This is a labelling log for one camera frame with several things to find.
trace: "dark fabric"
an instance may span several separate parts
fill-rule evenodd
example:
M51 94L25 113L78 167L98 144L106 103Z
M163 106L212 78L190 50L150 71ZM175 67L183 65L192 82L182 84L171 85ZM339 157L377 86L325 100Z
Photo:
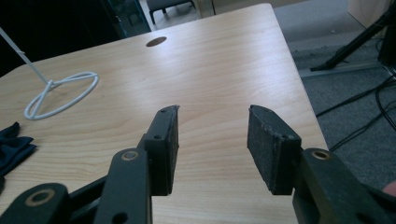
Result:
M8 174L35 151L35 145L30 144L33 138L17 137L19 132L18 122L0 131L0 176Z

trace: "gray carpet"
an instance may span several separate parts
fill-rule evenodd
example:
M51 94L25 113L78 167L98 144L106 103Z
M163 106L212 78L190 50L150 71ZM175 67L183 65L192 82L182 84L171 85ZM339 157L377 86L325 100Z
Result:
M377 40L372 40L346 58L348 63L374 60ZM293 51L292 56L298 69L320 65L329 60L340 47ZM382 83L389 73L382 67L332 74L321 77L304 78L303 83L314 108L319 113L345 99L374 88ZM396 89L381 91L380 99L385 106L396 100ZM344 105L318 118L328 147L333 147L350 133L359 129L380 110L372 93L359 101ZM396 120L396 109L389 112ZM335 154L363 184L377 189L384 188L396 179L396 132L389 123L380 118L366 132L335 150Z

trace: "chair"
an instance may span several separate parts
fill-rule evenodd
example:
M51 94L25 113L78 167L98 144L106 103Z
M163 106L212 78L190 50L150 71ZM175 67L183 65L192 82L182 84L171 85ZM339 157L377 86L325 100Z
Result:
M189 2L195 8L195 4L192 0L147 0L149 15L151 17L152 23L155 24L155 20L153 16L153 13L155 11L162 10L163 14L165 14L167 7L174 7Z

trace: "wood grain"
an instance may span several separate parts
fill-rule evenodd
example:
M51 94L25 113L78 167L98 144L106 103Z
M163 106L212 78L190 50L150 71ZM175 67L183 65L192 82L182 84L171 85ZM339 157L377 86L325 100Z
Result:
M161 45L146 44L166 36ZM269 107L303 138L326 147L270 5L257 5L37 62L49 79L99 74L81 102L42 120L23 109L43 89L22 66L0 79L0 127L21 124L37 152L6 176L0 212L42 183L69 191L106 174L137 145L157 110L180 105L173 194L153 198L154 223L296 223L291 197L266 189L247 149L248 108ZM51 93L45 109L84 88Z

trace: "floor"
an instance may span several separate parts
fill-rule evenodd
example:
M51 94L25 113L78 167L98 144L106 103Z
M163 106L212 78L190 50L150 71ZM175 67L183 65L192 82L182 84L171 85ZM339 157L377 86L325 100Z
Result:
M152 24L146 1L140 1L152 31L199 20L190 3L154 13ZM364 28L347 12L348 0L308 0L274 9L290 50L344 45Z

